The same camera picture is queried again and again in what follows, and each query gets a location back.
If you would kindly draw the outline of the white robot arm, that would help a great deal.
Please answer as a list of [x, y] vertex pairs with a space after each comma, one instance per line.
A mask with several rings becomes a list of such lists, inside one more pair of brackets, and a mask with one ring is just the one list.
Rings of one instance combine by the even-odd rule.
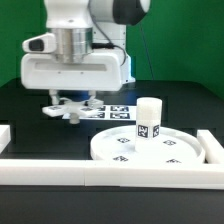
[[118, 91], [132, 82], [126, 27], [138, 24], [151, 0], [43, 0], [47, 32], [22, 43], [21, 81], [47, 90], [59, 103], [61, 90]]

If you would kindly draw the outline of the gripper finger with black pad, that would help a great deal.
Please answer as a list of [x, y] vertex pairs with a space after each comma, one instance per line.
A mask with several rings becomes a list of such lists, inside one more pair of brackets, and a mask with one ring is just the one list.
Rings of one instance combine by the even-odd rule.
[[50, 90], [49, 96], [51, 97], [51, 101], [53, 105], [58, 105], [60, 103], [60, 96], [57, 90]]
[[95, 100], [96, 100], [96, 91], [95, 90], [90, 90], [88, 92], [88, 95], [89, 95], [88, 106], [89, 107], [94, 107]]

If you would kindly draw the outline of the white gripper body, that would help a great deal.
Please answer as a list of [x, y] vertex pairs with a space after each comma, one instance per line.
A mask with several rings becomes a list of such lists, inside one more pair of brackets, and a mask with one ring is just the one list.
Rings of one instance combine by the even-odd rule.
[[122, 86], [115, 50], [94, 50], [80, 63], [59, 62], [52, 33], [25, 40], [22, 48], [21, 81], [28, 89], [118, 91]]

